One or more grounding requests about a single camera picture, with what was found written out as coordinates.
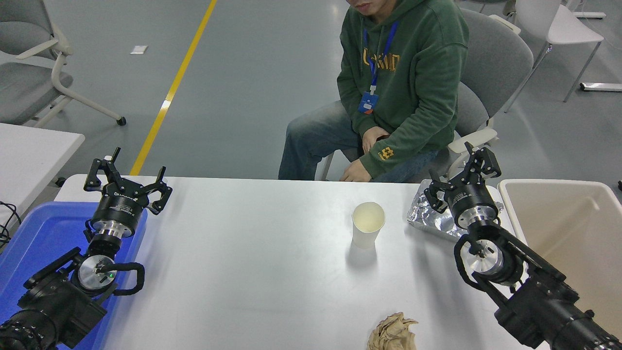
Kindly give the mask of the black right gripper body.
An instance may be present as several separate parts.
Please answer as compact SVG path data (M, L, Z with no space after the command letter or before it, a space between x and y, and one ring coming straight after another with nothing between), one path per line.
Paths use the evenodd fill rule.
M471 225L479 221L495 221L499 210L485 184L451 184L442 182L444 192L440 212L449 209L456 225Z

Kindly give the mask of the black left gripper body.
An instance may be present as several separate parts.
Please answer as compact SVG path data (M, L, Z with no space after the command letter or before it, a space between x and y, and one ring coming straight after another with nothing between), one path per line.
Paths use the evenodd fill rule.
M102 198L91 217L92 228L102 228L104 223L113 221L125 228L137 228L143 208L149 204L145 194L135 194L140 189L140 184L126 179L104 185Z

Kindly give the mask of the person's left hand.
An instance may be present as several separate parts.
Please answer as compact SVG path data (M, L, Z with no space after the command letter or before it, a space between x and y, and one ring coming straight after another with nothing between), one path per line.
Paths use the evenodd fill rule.
M372 180L371 175L364 167L360 159L351 162L339 181L342 182L370 182Z

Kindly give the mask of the person's right hand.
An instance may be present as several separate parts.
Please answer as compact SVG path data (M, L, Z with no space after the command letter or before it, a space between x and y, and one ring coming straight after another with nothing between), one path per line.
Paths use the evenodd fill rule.
M364 132L362 136L363 153L367 154L371 150L371 148L373 148L376 142L388 137L390 137L390 133L387 132L384 128L381 128L379 126L369 128L367 131Z

